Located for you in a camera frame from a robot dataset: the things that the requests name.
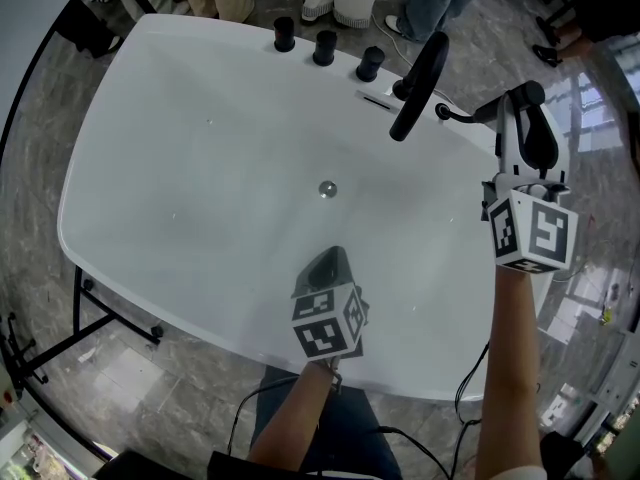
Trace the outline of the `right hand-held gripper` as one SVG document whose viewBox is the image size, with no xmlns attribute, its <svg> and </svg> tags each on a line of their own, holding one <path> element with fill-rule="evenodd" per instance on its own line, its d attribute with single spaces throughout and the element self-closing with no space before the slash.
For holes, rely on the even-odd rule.
<svg viewBox="0 0 640 480">
<path fill-rule="evenodd" d="M 569 269 L 578 215 L 560 205 L 566 184 L 542 180 L 569 177 L 568 139 L 545 104 L 522 110 L 508 91 L 498 104 L 496 145 L 499 173 L 482 184 L 481 216 L 495 264 L 529 274 Z"/>
</svg>

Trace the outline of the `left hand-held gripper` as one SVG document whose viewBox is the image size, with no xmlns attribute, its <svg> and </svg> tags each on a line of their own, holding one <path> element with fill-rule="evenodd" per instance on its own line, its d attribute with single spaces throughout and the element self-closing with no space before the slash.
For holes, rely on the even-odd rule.
<svg viewBox="0 0 640 480">
<path fill-rule="evenodd" d="M 341 246 L 318 254 L 296 277 L 292 327 L 308 360 L 362 354 L 369 306 L 350 281 L 348 257 Z"/>
</svg>

